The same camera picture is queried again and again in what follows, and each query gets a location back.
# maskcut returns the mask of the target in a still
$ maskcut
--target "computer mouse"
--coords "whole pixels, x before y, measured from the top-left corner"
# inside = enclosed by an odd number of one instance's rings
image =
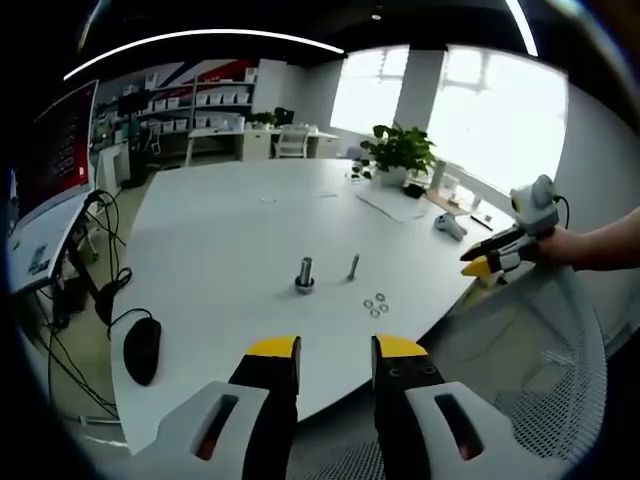
[[[131,327],[124,339],[124,365],[140,385],[149,385],[156,374],[161,332],[160,322],[145,317]]]

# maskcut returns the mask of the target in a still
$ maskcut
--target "led light strip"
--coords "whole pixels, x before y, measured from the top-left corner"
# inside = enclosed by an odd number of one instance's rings
[[[159,40],[166,40],[169,38],[177,38],[177,37],[186,37],[188,35],[209,35],[213,33],[223,34],[223,35],[255,35],[258,37],[271,37],[278,38],[280,40],[289,40],[291,42],[304,43],[305,45],[311,45],[312,47],[324,48],[325,50],[329,50],[331,52],[343,54],[344,50],[341,48],[333,47],[331,45],[327,45],[326,43],[315,42],[313,40],[308,40],[302,37],[296,37],[294,35],[286,35],[284,33],[273,33],[273,32],[263,32],[260,30],[243,30],[238,28],[207,28],[203,30],[186,30],[184,32],[175,32],[175,33],[165,33],[163,35],[156,35],[155,37],[143,38],[142,40],[137,40],[135,42],[128,43],[118,48],[114,48],[113,50],[109,50],[101,55],[98,55],[95,58],[92,58],[86,63],[83,63],[77,68],[74,68],[69,73],[67,73],[63,80],[69,80],[76,73],[81,72],[87,67],[90,67],[96,62],[103,60],[111,55],[114,55],[119,52],[123,52],[124,50],[128,50],[129,48],[137,47],[140,45],[144,45],[145,43],[157,42]]]
[[[518,25],[518,30],[520,30],[520,35],[522,35],[522,40],[524,40],[524,46],[527,49],[527,53],[532,57],[537,57],[538,49],[536,48],[536,43],[533,41],[531,28],[529,28],[527,18],[524,16],[520,3],[518,3],[518,0],[505,0],[505,2],[507,3],[509,10],[511,10],[511,15],[513,15],[516,25]]]

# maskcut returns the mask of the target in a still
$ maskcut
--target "table surface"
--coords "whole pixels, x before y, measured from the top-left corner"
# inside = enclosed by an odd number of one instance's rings
[[[303,420],[371,378],[372,335],[419,339],[471,285],[459,257],[491,232],[460,218],[469,233],[458,243],[433,228],[440,207],[354,184],[350,169],[347,160],[293,159],[156,175],[128,240],[124,263],[133,279],[113,312],[144,307],[163,327],[148,387],[131,379],[122,360],[124,338],[139,317],[125,317],[112,331],[113,386],[132,453],[200,388],[228,381],[253,343],[278,335],[302,337]],[[374,204],[388,196],[392,214],[356,196],[368,194]],[[418,206],[418,215],[407,215],[403,205]],[[512,222],[494,215],[493,226]],[[346,282],[356,253],[356,280]],[[301,296],[293,282],[305,256],[314,260],[316,284]],[[389,312],[372,318],[363,302],[378,292]]]
[[[64,242],[82,212],[87,195],[87,191],[79,193],[51,207],[26,225],[18,224],[7,239],[6,246],[7,275],[12,294],[42,286],[51,280]],[[40,264],[48,262],[47,267],[37,273],[30,273],[33,255],[42,246],[45,249]]]
[[[268,133],[270,135],[280,135],[282,130],[279,128],[272,128],[270,130],[218,130],[217,128],[196,128],[189,133],[189,138],[203,138],[203,137],[217,137],[225,135],[247,135],[250,133]],[[333,138],[337,139],[337,135],[325,132],[309,133],[309,137],[316,138]]]

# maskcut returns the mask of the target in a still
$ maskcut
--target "window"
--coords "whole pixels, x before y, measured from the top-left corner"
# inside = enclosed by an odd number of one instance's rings
[[[554,178],[567,88],[564,73],[539,62],[451,46],[429,120],[434,153],[503,192]]]
[[[371,135],[374,125],[392,125],[408,46],[367,50],[342,64],[331,126]]]

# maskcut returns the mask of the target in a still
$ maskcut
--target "ceiling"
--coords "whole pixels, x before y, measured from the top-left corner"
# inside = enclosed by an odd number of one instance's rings
[[[570,81],[600,99],[638,128],[633,102],[607,61],[588,37],[543,0],[520,0],[539,51],[539,59],[568,72]],[[85,61],[126,43],[168,32],[197,28],[244,28],[287,33],[328,43],[347,52],[380,45],[444,49],[473,44],[526,54],[520,32],[504,0],[387,0],[382,20],[371,13],[376,0],[102,0],[86,41],[77,51],[86,19],[94,11],[71,3],[61,22],[42,21],[49,41],[44,48],[47,74],[56,79]],[[59,6],[48,5],[59,17]],[[315,47],[247,36],[193,36],[165,40],[116,54],[73,77],[59,88],[88,79],[114,78],[147,66],[209,58],[273,58],[312,66],[340,58]]]

